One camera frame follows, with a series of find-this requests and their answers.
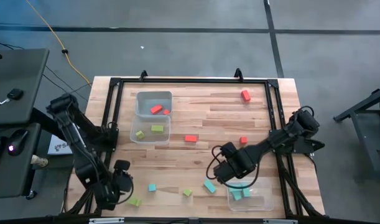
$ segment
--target black desk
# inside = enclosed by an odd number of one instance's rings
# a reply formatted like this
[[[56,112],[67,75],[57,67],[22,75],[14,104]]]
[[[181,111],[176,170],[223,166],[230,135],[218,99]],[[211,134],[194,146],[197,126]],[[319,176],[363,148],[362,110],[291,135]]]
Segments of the black desk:
[[[37,149],[41,130],[61,139],[64,137],[57,123],[34,108],[49,50],[5,50],[0,54],[3,56],[0,59],[0,101],[5,100],[13,88],[24,91],[20,100],[0,105],[0,136],[10,137],[15,130],[24,127],[30,131],[19,156],[9,156],[4,149],[0,158],[0,198],[4,198],[28,195],[36,169],[30,160]]]
[[[3,56],[0,59],[0,102],[13,88],[24,91],[20,100],[0,105],[0,126],[39,123],[42,129],[63,139],[57,124],[34,108],[49,50],[5,50],[0,54]]]
[[[0,158],[0,198],[28,195],[34,178],[35,170],[32,170],[30,160],[38,145],[40,124],[17,125],[2,129],[0,136],[9,137],[18,129],[28,130],[29,135],[23,152],[18,156],[10,156],[7,149],[3,149]]]

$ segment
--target cable wire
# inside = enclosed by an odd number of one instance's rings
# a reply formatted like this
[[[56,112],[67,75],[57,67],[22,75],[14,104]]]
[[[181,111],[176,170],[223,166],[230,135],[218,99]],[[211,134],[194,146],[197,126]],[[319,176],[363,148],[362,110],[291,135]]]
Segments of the cable wire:
[[[50,29],[50,31],[52,31],[53,35],[55,36],[55,38],[58,40],[58,42],[60,43],[61,47],[62,47],[62,52],[63,54],[65,55],[65,58],[67,58],[67,62],[68,64],[70,64],[71,68],[77,72],[77,74],[79,74],[86,82],[89,86],[91,86],[89,80],[81,73],[79,72],[75,66],[73,66],[73,64],[71,63],[71,60],[70,60],[70,57],[68,56],[68,50],[65,48],[63,42],[60,40],[60,38],[58,37],[58,35],[54,32],[54,30],[52,29],[52,27],[47,23],[47,21],[40,15],[40,13],[35,9],[35,7],[28,1],[28,0],[25,0],[27,2],[27,4],[34,10],[34,12],[43,20],[43,22],[47,25],[47,27]]]

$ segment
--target yellow cable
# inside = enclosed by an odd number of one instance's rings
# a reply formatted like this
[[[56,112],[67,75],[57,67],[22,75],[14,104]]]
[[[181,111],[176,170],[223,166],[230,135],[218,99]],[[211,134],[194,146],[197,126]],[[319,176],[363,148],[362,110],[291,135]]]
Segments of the yellow cable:
[[[66,50],[64,45],[63,45],[63,42],[60,40],[60,38],[58,38],[58,35],[54,32],[54,30],[50,27],[50,25],[46,22],[46,20],[39,14],[39,12],[35,9],[35,7],[28,1],[28,0],[25,0],[28,5],[36,12],[36,14],[43,20],[43,22],[47,25],[47,27],[50,29],[50,31],[52,31],[52,33],[54,34],[55,38],[57,38],[58,42],[60,43],[61,47],[63,48],[63,50]],[[74,69],[74,71],[77,72],[77,74],[79,74],[88,84],[89,86],[91,86],[89,80],[84,76],[82,75],[82,73],[80,73],[71,63],[71,60],[70,60],[70,57],[68,56],[67,53],[64,53],[65,57],[67,58],[67,61],[68,63],[70,64],[71,68]]]

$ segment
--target wooden tabletop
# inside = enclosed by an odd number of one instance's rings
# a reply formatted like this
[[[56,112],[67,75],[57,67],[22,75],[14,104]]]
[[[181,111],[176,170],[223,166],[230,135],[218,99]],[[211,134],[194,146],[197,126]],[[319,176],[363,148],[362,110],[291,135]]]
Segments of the wooden tabletop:
[[[95,77],[86,116],[100,125],[110,77]],[[279,89],[286,120],[300,107],[294,79],[279,79]],[[251,102],[245,105],[240,98],[248,90]],[[136,94],[139,91],[171,91],[173,111],[170,143],[164,146],[131,142],[129,133],[134,117]],[[112,116],[114,101],[111,105]],[[118,205],[103,216],[115,217],[203,217],[203,218],[284,218],[284,208],[276,159],[266,154],[261,161],[260,181],[272,185],[274,209],[266,212],[232,212],[227,203],[226,187],[212,181],[216,192],[203,187],[207,165],[212,160],[211,148],[228,141],[240,147],[239,138],[248,137],[248,144],[265,139],[270,130],[266,94],[260,84],[211,83],[127,83],[124,85],[118,118],[119,140],[111,167],[116,159],[131,162],[129,173],[134,177],[133,197],[142,205]],[[197,135],[197,143],[184,141],[187,134]],[[324,213],[317,176],[311,161],[304,155],[294,155],[299,188],[317,211]],[[156,184],[156,192],[148,192]],[[183,190],[193,191],[191,197]],[[68,188],[68,209],[80,198],[84,188],[73,173]],[[292,191],[291,208],[295,211]]]

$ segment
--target black stand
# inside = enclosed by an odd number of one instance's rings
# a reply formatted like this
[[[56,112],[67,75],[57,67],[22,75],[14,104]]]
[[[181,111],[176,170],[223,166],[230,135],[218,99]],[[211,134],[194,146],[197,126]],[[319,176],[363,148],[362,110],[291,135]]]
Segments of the black stand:
[[[371,160],[373,176],[380,178],[380,110],[367,110],[377,103],[380,103],[380,89],[373,91],[371,96],[333,119],[342,122],[346,118],[351,118],[359,142]]]

